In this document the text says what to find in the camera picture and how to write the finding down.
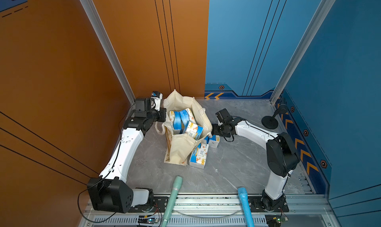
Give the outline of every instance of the gray marble floor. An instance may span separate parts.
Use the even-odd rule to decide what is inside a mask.
[[[231,115],[240,116],[262,127],[261,118],[272,115],[269,101],[265,100],[199,100],[212,123],[217,123],[215,113],[226,108]],[[274,132],[282,132],[280,123]],[[218,148],[208,151],[205,169],[163,163],[166,150],[165,136],[151,128],[136,150],[128,171],[127,184],[131,188],[152,188],[154,193],[169,193],[175,176],[183,177],[183,193],[236,193],[245,187],[248,193],[258,194],[267,184],[270,169],[266,151],[250,140],[236,136],[234,142],[221,140]],[[298,167],[288,179],[285,193],[305,193]]]

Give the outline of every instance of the orange wall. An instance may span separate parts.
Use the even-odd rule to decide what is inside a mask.
[[[93,1],[136,97],[204,96],[209,0]]]
[[[0,12],[0,24],[0,111],[95,172],[2,114],[0,127],[97,177],[129,104],[79,0],[28,0]],[[0,144],[80,182],[89,179],[3,130]],[[3,147],[0,165],[3,226],[78,225],[84,184]],[[80,200],[84,208],[88,196]]]

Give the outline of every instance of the ventilation grille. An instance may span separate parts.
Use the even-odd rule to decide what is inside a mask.
[[[264,215],[260,215],[258,217],[253,217],[254,224],[266,224],[266,219]],[[179,226],[179,225],[199,225],[199,226],[208,226],[208,225],[244,225],[246,226],[245,216],[239,215],[236,217],[230,217],[226,219],[218,219],[218,218],[186,218],[186,217],[171,217],[168,221],[168,226]]]
[[[98,215],[94,221],[98,222],[98,221],[102,221],[104,219],[107,219],[108,217],[103,217],[103,215]],[[133,216],[133,217],[111,217],[110,219],[106,220],[105,222],[102,222],[102,223],[99,223],[99,224],[102,224],[102,225],[105,225],[107,223],[111,223],[111,224],[136,224],[138,218],[137,216]]]
[[[94,221],[102,221],[108,218],[109,215],[97,215]],[[126,217],[111,217],[105,222],[96,225],[137,225],[138,215],[130,215]],[[217,219],[213,216],[205,216],[206,218],[192,218],[183,217],[181,215],[174,215],[168,221],[168,227],[178,227],[178,226],[197,226],[197,227],[207,227],[207,226],[246,226],[246,219],[244,215],[235,215],[226,219]],[[265,215],[253,215],[253,220],[255,226],[268,226],[266,223]]]

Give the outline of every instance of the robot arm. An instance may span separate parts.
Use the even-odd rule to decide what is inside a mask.
[[[222,137],[239,135],[250,139],[266,149],[270,177],[262,192],[264,209],[273,211],[283,207],[283,193],[288,177],[296,168],[300,157],[287,133],[277,134],[250,124],[241,117],[231,116],[226,109],[216,113],[219,125],[213,124],[212,134]]]
[[[87,184],[94,210],[126,213],[131,206],[151,209],[153,193],[149,189],[131,189],[127,173],[136,149],[155,121],[164,122],[166,109],[160,108],[163,95],[157,91],[151,98],[136,99],[135,111],[123,125],[118,147],[98,178]]]

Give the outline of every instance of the aluminum frame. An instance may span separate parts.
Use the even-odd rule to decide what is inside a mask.
[[[169,194],[165,195],[155,195],[155,199],[169,197]],[[340,227],[336,216],[329,204],[328,200],[324,195],[317,194],[286,194],[287,204],[289,208],[288,216],[290,215],[322,215],[323,219],[328,226]],[[201,215],[201,216],[221,216],[229,215],[236,211],[242,210],[241,201],[237,194],[179,194],[177,196],[176,203],[174,205],[174,210],[182,212],[188,215]],[[89,219],[94,220],[99,217],[109,216],[110,213],[106,211],[95,211],[92,208],[91,202],[88,203],[86,210],[84,211],[85,216]],[[263,212],[252,212],[254,217],[265,215],[267,213]],[[270,212],[268,214],[280,215],[280,212]],[[114,215],[116,218],[125,218],[126,216],[136,216],[136,213],[117,213]],[[173,212],[173,217],[181,217],[182,215]],[[82,219],[80,227],[90,226],[92,223]],[[116,225],[115,222],[112,223],[102,223],[102,225]]]
[[[98,11],[95,8],[93,0],[79,0],[85,10],[87,17],[89,18],[91,25],[94,28],[96,35],[98,36],[99,41],[102,44],[103,50],[106,53],[112,68],[114,69],[115,74],[118,77],[118,80],[126,93],[126,96],[130,102],[133,104],[135,102],[135,95],[131,89],[130,84],[128,83],[125,72],[123,71],[121,64],[119,62],[118,56],[111,44],[110,38],[107,35],[106,29],[103,26],[101,17],[98,14]]]
[[[331,10],[333,4],[336,0],[321,0],[319,6],[317,7],[306,31],[300,40],[298,47],[296,48],[294,54],[292,55],[290,61],[287,64],[282,76],[280,77],[277,86],[274,89],[270,97],[270,102],[274,105],[278,97],[282,93],[283,89],[286,87],[288,80],[291,78],[296,67],[298,66],[300,60],[302,59],[304,53],[315,37],[317,31],[319,30],[321,24],[326,18],[328,12]]]

